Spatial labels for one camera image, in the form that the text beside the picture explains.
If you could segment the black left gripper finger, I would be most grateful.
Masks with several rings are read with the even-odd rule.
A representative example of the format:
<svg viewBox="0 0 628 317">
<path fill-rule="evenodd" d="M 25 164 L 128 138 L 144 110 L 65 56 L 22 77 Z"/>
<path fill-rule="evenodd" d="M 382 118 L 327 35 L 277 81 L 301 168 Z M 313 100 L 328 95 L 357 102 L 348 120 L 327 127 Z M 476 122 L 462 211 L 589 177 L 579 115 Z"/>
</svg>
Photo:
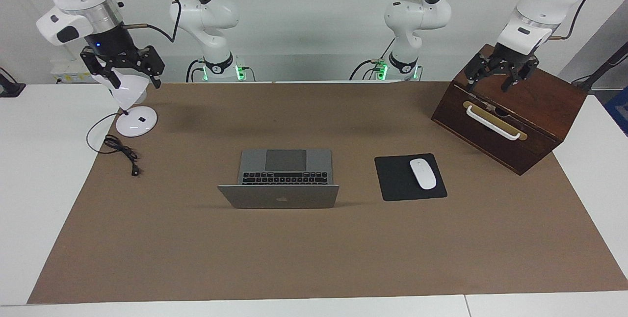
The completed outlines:
<svg viewBox="0 0 628 317">
<path fill-rule="evenodd" d="M 507 78 L 505 82 L 501 85 L 501 90 L 503 93 L 507 93 L 512 86 L 518 84 L 521 80 L 520 72 L 518 69 L 509 69 L 507 73 Z"/>
<path fill-rule="evenodd" d="M 484 69 L 465 71 L 465 76 L 468 80 L 466 91 L 471 93 L 474 90 L 477 82 L 484 78 Z"/>
</svg>

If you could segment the silver laptop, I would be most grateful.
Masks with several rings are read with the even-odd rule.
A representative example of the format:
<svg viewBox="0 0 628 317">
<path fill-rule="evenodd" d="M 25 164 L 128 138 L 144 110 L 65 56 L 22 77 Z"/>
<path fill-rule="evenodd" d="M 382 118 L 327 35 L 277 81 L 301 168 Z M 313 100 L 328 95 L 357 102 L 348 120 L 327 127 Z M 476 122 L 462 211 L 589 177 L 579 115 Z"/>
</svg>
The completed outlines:
<svg viewBox="0 0 628 317">
<path fill-rule="evenodd" d="M 232 207 L 240 209 L 332 208 L 334 183 L 330 149 L 245 149 L 238 183 L 218 185 Z"/>
</svg>

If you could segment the dark wooden box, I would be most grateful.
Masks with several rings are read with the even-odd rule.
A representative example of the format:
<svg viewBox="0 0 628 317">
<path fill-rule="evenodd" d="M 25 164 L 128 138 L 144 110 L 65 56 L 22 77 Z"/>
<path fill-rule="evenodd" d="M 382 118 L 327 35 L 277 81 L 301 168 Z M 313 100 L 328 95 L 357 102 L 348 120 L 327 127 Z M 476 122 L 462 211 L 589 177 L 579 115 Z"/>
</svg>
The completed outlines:
<svg viewBox="0 0 628 317">
<path fill-rule="evenodd" d="M 522 175 L 548 156 L 566 138 L 587 93 L 569 82 L 536 69 L 530 78 L 521 80 L 503 93 L 501 85 L 507 75 L 493 74 L 466 91 L 468 80 L 460 71 L 447 87 L 433 122 L 463 141 Z M 511 141 L 471 119 L 466 107 L 512 131 L 518 129 L 521 139 Z"/>
</svg>

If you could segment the white desk lamp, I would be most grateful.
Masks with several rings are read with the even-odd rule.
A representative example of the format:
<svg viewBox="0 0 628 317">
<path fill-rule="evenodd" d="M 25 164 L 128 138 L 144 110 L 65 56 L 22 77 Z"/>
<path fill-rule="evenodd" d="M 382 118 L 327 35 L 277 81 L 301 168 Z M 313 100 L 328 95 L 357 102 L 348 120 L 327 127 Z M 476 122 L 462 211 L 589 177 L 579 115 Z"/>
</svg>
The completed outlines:
<svg viewBox="0 0 628 317">
<path fill-rule="evenodd" d="M 108 88 L 123 112 L 117 119 L 116 130 L 125 137 L 137 137 L 148 133 L 158 121 L 157 112 L 152 107 L 141 106 L 146 99 L 146 88 L 150 80 L 134 74 L 123 74 L 116 69 L 113 69 L 113 73 L 121 82 L 117 89 L 103 76 L 96 74 L 92 78 Z"/>
</svg>

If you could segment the black stand leg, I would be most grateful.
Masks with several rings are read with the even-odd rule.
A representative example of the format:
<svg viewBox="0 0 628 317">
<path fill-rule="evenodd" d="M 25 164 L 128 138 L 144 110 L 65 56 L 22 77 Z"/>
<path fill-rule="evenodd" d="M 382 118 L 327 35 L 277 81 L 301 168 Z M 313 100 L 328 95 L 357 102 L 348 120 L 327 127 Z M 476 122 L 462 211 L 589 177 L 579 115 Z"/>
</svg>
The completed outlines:
<svg viewBox="0 0 628 317">
<path fill-rule="evenodd" d="M 571 82 L 572 86 L 577 87 L 583 91 L 591 91 L 594 84 L 601 78 L 605 73 L 610 71 L 616 66 L 619 66 L 624 60 L 628 58 L 628 41 L 626 41 L 623 46 L 621 46 L 615 53 L 613 53 L 606 62 L 604 62 L 596 71 L 593 73 L 577 78 Z"/>
</svg>

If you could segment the white computer mouse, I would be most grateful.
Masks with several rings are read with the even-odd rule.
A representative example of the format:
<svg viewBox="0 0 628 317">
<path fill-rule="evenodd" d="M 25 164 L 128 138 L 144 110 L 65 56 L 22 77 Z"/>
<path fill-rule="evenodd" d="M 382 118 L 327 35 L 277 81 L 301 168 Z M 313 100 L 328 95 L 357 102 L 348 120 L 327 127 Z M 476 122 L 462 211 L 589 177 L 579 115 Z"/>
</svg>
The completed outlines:
<svg viewBox="0 0 628 317">
<path fill-rule="evenodd" d="M 411 160 L 410 168 L 421 189 L 432 190 L 437 186 L 435 172 L 426 159 L 416 158 Z"/>
</svg>

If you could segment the blue object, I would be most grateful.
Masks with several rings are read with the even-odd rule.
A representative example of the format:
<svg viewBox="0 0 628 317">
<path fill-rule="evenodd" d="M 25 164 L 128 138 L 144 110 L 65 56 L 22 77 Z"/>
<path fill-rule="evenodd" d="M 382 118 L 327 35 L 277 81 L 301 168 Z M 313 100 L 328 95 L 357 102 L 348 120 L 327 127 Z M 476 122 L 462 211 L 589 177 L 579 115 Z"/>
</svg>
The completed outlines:
<svg viewBox="0 0 628 317">
<path fill-rule="evenodd" d="M 628 137 L 628 86 L 604 103 L 603 107 Z"/>
</svg>

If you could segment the black mouse pad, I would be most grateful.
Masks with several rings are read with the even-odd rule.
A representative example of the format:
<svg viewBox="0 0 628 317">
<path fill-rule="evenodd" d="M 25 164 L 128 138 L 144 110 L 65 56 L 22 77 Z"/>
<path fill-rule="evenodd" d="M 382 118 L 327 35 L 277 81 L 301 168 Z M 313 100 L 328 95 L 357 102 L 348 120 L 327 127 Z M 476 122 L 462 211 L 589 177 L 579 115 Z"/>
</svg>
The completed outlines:
<svg viewBox="0 0 628 317">
<path fill-rule="evenodd" d="M 437 161 L 432 153 L 405 156 L 387 156 L 374 158 L 380 191 L 384 201 L 408 201 L 413 199 L 446 198 L 448 192 L 442 179 Z M 413 170 L 411 163 L 424 163 L 432 188 L 424 188 Z"/>
</svg>

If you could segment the brown table mat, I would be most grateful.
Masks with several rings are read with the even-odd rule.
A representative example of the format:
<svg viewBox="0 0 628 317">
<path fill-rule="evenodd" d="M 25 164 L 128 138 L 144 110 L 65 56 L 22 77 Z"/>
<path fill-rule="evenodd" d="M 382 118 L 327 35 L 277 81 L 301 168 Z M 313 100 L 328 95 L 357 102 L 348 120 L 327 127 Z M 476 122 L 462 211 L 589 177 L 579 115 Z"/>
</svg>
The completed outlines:
<svg viewBox="0 0 628 317">
<path fill-rule="evenodd" d="M 29 303 L 628 290 L 554 156 L 523 176 L 431 121 L 446 83 L 164 84 L 97 156 Z M 333 208 L 238 210 L 248 148 L 327 148 Z M 446 198 L 384 201 L 374 158 L 432 153 Z"/>
</svg>

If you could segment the black clamp mount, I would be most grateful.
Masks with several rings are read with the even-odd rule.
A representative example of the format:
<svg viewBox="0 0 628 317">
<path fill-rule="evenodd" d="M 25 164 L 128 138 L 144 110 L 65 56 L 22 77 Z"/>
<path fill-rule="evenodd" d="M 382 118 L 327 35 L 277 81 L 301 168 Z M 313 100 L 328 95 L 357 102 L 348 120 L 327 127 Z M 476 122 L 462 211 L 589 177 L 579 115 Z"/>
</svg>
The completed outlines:
<svg viewBox="0 0 628 317">
<path fill-rule="evenodd" d="M 0 98 L 20 96 L 26 84 L 18 82 L 6 69 L 0 67 Z"/>
</svg>

